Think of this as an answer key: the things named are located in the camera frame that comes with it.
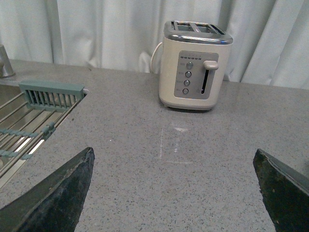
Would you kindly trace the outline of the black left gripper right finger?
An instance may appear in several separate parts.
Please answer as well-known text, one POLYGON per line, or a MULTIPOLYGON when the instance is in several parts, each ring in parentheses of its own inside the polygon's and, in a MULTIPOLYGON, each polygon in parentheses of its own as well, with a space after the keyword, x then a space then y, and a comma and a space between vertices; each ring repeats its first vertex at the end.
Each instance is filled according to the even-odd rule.
POLYGON ((263 203, 277 232, 309 230, 309 179, 267 152, 253 159, 263 203))

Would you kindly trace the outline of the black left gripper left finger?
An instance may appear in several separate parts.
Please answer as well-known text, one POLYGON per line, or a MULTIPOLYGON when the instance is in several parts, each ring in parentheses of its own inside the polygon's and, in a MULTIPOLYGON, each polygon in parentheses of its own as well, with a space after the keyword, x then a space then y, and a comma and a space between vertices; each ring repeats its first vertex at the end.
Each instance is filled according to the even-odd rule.
POLYGON ((2 232, 72 232, 90 187, 95 154, 87 147, 0 210, 2 232))

